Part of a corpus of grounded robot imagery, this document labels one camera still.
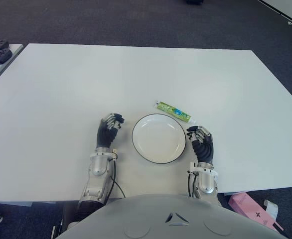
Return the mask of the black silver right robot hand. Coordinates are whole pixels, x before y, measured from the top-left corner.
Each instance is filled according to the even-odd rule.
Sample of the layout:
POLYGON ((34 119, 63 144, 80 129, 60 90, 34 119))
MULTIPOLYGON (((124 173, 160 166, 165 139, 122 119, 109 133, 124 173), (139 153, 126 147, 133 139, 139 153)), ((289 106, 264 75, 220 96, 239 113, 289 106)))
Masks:
POLYGON ((191 126, 187 129, 187 136, 198 162, 212 165, 214 156, 212 134, 203 126, 191 126))

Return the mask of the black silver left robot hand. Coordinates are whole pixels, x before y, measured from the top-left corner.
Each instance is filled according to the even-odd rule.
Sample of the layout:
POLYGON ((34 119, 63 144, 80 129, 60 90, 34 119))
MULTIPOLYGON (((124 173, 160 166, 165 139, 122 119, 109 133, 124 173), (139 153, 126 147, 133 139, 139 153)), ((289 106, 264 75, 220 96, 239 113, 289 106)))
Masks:
POLYGON ((97 131, 96 147, 110 148, 124 121, 122 115, 116 113, 110 113, 102 118, 97 131))

